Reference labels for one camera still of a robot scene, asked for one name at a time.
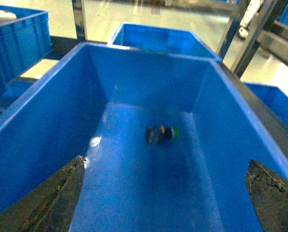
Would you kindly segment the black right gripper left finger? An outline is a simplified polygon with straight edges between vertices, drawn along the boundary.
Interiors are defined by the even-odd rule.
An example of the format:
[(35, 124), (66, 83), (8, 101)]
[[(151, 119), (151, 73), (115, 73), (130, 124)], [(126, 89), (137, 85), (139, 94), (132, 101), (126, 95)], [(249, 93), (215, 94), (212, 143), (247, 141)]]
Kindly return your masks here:
[(0, 213), (0, 232), (67, 232), (78, 204), (87, 160), (77, 156)]

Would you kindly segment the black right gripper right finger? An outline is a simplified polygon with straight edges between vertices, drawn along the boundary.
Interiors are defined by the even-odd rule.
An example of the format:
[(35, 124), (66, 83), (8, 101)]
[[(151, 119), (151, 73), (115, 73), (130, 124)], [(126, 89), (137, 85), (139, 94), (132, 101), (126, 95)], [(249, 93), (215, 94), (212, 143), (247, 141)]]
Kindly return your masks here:
[(263, 231), (288, 232), (288, 181), (252, 159), (245, 184)]

